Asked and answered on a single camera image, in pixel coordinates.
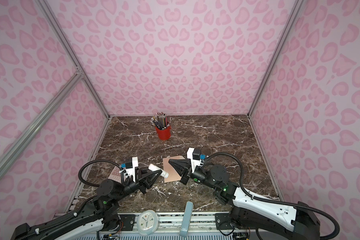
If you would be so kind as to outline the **white glue stick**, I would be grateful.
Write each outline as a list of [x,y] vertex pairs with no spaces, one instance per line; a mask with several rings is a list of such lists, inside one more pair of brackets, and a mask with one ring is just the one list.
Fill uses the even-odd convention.
[[152,172],[159,171],[161,173],[160,176],[165,178],[165,179],[167,179],[169,177],[168,172],[166,172],[165,170],[157,167],[156,165],[150,164],[149,165],[149,170],[152,171]]

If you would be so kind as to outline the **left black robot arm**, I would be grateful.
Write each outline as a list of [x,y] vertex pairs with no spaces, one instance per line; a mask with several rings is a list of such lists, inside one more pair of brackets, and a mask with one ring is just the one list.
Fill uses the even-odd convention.
[[97,194],[86,200],[79,209],[32,227],[27,223],[19,225],[11,239],[75,239],[92,231],[121,231],[126,224],[118,214],[119,202],[137,191],[145,194],[161,176],[162,169],[151,171],[146,167],[137,168],[135,174],[137,179],[126,186],[112,179],[104,180],[97,188]]

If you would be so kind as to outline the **pink envelope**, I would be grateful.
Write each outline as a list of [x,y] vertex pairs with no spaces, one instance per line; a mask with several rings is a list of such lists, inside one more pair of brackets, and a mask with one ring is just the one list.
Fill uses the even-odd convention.
[[184,160],[183,156],[167,157],[163,159],[163,170],[168,173],[168,177],[164,179],[165,183],[176,182],[181,179],[177,171],[169,164],[169,159]]

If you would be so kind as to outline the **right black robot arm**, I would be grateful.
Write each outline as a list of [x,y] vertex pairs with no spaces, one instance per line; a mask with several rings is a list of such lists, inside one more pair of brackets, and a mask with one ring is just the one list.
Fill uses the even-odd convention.
[[288,240],[330,240],[340,232],[340,225],[331,215],[307,204],[281,203],[243,191],[230,180],[222,165],[202,169],[191,160],[170,159],[169,164],[181,176],[181,183],[189,180],[215,191],[216,200],[232,210],[219,224],[219,230],[265,230]]

